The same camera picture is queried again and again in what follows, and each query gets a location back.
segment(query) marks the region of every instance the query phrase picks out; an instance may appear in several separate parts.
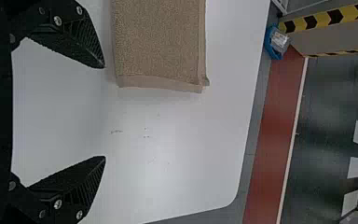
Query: white tabletop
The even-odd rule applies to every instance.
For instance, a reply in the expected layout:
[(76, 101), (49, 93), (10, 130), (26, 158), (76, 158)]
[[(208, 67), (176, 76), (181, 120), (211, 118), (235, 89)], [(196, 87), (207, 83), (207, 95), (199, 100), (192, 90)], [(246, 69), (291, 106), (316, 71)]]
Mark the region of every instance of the white tabletop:
[(82, 223), (146, 223), (229, 205), (240, 183), (269, 0), (207, 0), (203, 94), (119, 89), (110, 3), (80, 1), (107, 62), (93, 70), (31, 40), (13, 53), (13, 171), (25, 185), (94, 155), (108, 163)]

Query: red floor stripe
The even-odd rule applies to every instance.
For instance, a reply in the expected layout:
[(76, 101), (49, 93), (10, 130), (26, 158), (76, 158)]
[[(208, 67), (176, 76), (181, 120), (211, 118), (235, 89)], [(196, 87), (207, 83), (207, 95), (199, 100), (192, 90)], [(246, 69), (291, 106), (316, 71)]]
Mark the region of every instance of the red floor stripe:
[(291, 47), (272, 62), (243, 224), (276, 224), (304, 60)]

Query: beige towel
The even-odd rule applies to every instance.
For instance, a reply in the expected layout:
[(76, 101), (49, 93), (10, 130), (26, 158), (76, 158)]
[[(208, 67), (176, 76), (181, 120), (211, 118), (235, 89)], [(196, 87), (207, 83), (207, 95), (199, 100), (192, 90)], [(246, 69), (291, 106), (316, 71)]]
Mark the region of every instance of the beige towel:
[(202, 92), (205, 0), (112, 0), (120, 87)]

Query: screw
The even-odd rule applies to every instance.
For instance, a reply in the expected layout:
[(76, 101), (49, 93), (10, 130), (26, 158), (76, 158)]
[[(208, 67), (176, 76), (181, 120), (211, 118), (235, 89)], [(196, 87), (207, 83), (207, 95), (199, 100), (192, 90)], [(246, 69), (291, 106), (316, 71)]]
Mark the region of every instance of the screw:
[(59, 199), (54, 203), (54, 209), (59, 210), (62, 207), (62, 200)]
[(83, 217), (83, 211), (80, 210), (80, 211), (77, 212), (76, 218), (77, 218), (77, 220), (80, 220), (82, 217)]
[(46, 210), (42, 210), (39, 213), (39, 218), (44, 218), (46, 216)]
[(10, 182), (8, 183), (8, 191), (12, 191), (12, 190), (15, 189), (16, 187), (17, 187), (16, 182), (10, 181)]
[(82, 7), (76, 7), (77, 14), (83, 15), (83, 8)]
[(40, 7), (40, 8), (39, 8), (39, 13), (40, 13), (41, 15), (45, 15), (45, 14), (46, 14), (46, 11), (45, 11), (44, 8)]
[(16, 43), (16, 36), (14, 36), (13, 34), (10, 34), (9, 37), (10, 37), (10, 44)]
[(62, 26), (62, 20), (59, 16), (54, 17), (54, 22), (56, 23), (57, 26)]

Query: yellow and black hazard stripe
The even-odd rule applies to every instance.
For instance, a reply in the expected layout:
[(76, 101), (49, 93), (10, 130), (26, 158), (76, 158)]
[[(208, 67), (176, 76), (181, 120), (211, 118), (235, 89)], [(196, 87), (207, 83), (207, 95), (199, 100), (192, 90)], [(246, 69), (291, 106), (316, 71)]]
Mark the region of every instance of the yellow and black hazard stripe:
[(345, 55), (345, 54), (353, 54), (353, 53), (358, 53), (358, 49), (342, 50), (334, 53), (318, 53), (318, 54), (304, 55), (304, 57), (319, 58), (319, 57), (337, 56), (337, 55)]
[(358, 21), (358, 4), (319, 12), (290, 21), (281, 21), (279, 29), (290, 34), (350, 21)]

